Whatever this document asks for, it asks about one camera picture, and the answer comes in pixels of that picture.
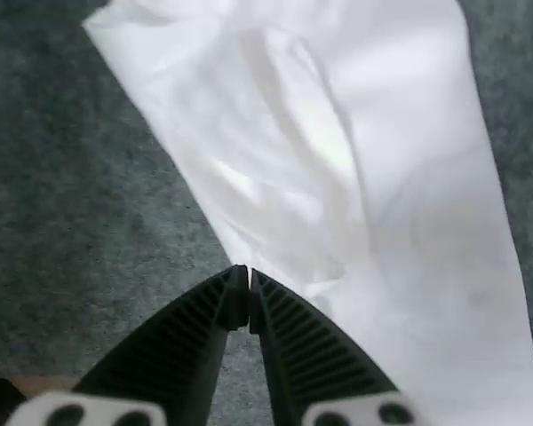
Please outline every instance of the white cloth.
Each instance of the white cloth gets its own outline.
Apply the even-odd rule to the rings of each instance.
[[[533,345],[454,0],[114,0],[84,23],[235,264],[441,426],[533,426]]]

